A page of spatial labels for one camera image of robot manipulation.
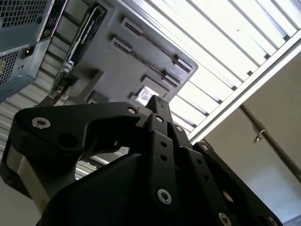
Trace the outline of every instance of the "white wall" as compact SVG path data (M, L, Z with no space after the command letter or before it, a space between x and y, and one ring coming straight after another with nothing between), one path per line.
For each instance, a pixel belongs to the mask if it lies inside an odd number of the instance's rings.
M250 97L245 105L301 167L301 56ZM264 203L286 222L301 214L301 184L237 109L206 140Z
M0 225L35 226L40 213L31 199L7 186L0 178Z

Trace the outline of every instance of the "black metal bracket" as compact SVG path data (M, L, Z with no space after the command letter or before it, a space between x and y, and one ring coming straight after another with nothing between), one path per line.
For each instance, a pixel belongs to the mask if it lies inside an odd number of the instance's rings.
M168 103L25 109L14 118L3 180L31 197L39 226L280 226L277 217L205 143L192 146ZM129 147L127 155L76 181L75 165Z

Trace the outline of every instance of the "metal mesh grille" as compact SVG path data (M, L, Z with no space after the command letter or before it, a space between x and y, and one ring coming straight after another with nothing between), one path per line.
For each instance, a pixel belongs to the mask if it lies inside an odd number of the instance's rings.
M13 71L18 51L0 56L0 85L6 83Z
M46 3L47 0L0 0L2 28L34 23Z

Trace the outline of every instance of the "pc expansion slot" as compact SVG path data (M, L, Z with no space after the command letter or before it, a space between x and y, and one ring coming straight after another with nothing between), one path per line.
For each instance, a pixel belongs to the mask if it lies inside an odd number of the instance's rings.
M149 62L147 62L146 60L144 60L140 55L138 55L137 53L135 53L134 51L132 51L132 47L131 46L123 43L122 41L118 40L116 37L114 37L112 39L111 45L117 51L132 56L133 58L135 58L136 60L138 60L139 62L141 62L142 64L144 64L145 66L147 66L148 68L150 68L151 70L153 70L154 72L156 72L161 77L161 79L163 81L167 82L168 84L172 85L175 88L178 87L178 84L176 84L176 82L174 82L172 79L169 80L168 78L166 78L166 75L164 73L162 73L160 70L158 70L154 65L150 64Z
M187 63L184 59L182 59L180 56L174 57L170 53L168 53L164 48L162 48L159 44L154 42L150 37L145 35L143 33L143 30L139 28L137 25L135 25L133 22L131 22L129 19L124 18L124 20L121 23L121 26L130 31L132 34L138 36L138 37L143 37L145 38L148 42L150 42L153 46L155 46L157 49L159 49L162 53L164 53L166 56L168 56L173 64L178 66L180 69L184 70L187 73L190 73L193 68L192 66Z

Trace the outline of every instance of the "power supply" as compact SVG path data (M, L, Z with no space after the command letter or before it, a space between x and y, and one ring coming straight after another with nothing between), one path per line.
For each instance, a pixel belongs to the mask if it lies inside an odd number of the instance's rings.
M36 77L66 0L0 0L0 101Z

